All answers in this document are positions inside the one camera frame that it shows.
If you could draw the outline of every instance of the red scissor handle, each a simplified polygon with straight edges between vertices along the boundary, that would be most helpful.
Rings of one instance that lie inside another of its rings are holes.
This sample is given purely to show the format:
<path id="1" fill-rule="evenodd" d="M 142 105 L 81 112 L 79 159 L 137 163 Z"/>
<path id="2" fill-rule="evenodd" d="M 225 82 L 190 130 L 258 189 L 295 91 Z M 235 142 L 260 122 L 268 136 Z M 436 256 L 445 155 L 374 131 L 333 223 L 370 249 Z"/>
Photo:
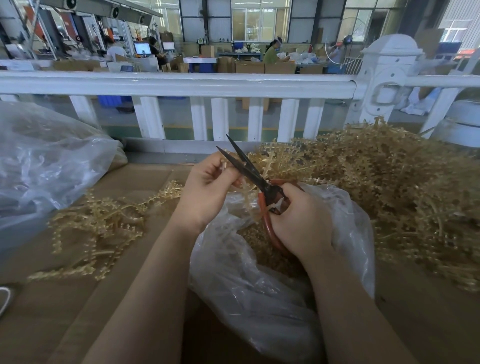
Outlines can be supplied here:
<path id="1" fill-rule="evenodd" d="M 277 186 L 281 186 L 281 185 L 283 185 L 284 183 L 287 183 L 287 182 L 293 184 L 294 186 L 300 188 L 303 191 L 303 189 L 300 186 L 298 186 L 298 184 L 296 182 L 285 181 L 285 180 L 270 180 L 271 184 L 277 185 Z M 276 198 L 276 202 L 278 202 L 280 200 L 280 198 L 282 198 L 282 197 L 283 197 L 282 195 L 278 194 L 278 196 Z M 280 241 L 280 239 L 275 234 L 275 231 L 273 230 L 272 220 L 270 219 L 270 214 L 267 211 L 265 194 L 263 192 L 260 192 L 258 194 L 258 205 L 260 207 L 260 212 L 262 214 L 262 218 L 263 218 L 263 221 L 264 221 L 264 224 L 265 224 L 265 228 L 267 230 L 267 234 L 268 234 L 274 248 L 279 250 L 280 253 L 283 256 L 285 256 L 286 258 L 295 259 L 295 256 L 285 247 L 285 245 L 283 245 L 283 243 Z M 288 208 L 288 206 L 290 206 L 290 201 L 286 198 L 282 202 L 282 211 L 285 211 Z"/>

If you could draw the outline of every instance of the person's right hand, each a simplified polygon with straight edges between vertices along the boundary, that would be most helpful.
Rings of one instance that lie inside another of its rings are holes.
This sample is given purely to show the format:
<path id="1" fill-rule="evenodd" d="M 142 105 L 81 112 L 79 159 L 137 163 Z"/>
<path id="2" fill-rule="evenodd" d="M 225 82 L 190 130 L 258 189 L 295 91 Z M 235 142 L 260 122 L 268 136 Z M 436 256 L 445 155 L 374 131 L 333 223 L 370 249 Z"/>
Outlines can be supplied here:
<path id="1" fill-rule="evenodd" d="M 332 217 L 320 198 L 290 183 L 282 185 L 290 206 L 281 215 L 270 213 L 275 234 L 303 264 L 332 248 Z"/>

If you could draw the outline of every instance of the green shirt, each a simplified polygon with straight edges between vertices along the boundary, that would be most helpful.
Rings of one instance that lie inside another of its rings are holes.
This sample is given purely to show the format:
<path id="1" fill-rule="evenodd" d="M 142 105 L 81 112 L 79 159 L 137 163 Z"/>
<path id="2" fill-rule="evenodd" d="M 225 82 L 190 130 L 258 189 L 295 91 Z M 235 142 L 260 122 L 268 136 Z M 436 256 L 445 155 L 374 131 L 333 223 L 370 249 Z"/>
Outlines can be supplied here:
<path id="1" fill-rule="evenodd" d="M 277 61 L 278 61 L 278 56 L 276 55 L 276 49 L 274 47 L 270 47 L 264 55 L 264 63 L 274 64 L 274 63 L 277 63 Z"/>

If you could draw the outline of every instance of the clear plastic bag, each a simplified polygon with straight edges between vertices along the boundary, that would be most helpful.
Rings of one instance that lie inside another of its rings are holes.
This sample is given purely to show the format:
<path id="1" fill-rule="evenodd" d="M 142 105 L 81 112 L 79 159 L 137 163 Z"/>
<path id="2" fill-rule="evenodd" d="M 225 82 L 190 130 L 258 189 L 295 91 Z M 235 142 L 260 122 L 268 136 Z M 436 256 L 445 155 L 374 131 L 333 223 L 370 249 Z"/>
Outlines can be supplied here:
<path id="1" fill-rule="evenodd" d="M 347 192 L 334 186 L 302 187 L 330 207 L 333 245 L 373 297 L 373 231 L 368 215 Z M 322 340 L 310 283 L 257 265 L 253 250 L 237 234 L 253 223 L 243 195 L 228 194 L 222 210 L 195 244 L 190 288 L 220 321 L 262 354 L 288 363 L 317 363 Z"/>
<path id="2" fill-rule="evenodd" d="M 71 205 L 109 169 L 120 143 L 42 106 L 0 102 L 0 230 Z"/>

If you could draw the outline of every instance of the scissor blade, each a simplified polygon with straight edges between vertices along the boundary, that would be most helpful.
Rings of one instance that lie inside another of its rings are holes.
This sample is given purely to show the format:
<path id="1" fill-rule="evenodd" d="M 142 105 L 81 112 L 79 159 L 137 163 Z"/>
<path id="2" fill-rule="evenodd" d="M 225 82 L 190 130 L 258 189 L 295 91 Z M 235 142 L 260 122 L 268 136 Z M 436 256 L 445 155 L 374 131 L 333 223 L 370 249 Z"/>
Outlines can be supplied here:
<path id="1" fill-rule="evenodd" d="M 253 165 L 253 163 L 250 161 L 250 159 L 248 159 L 247 155 L 243 152 L 243 150 L 240 149 L 240 147 L 237 145 L 237 143 L 235 143 L 232 140 L 232 138 L 230 138 L 230 136 L 228 134 L 225 134 L 225 135 L 227 136 L 227 138 L 230 141 L 230 143 L 232 144 L 233 148 L 235 149 L 235 151 L 239 155 L 240 159 L 247 164 L 246 165 L 247 169 L 249 169 L 252 173 L 256 174 L 258 178 L 262 178 L 262 175 L 260 174 L 258 169 Z"/>
<path id="2" fill-rule="evenodd" d="M 258 178 L 254 173 L 252 173 L 248 168 L 245 168 L 242 162 L 232 157 L 228 154 L 225 150 L 220 147 L 217 147 L 220 153 L 231 163 L 233 166 L 239 170 L 241 174 L 247 177 L 250 181 L 252 181 L 261 191 L 264 191 L 267 187 L 267 183 L 263 178 Z"/>

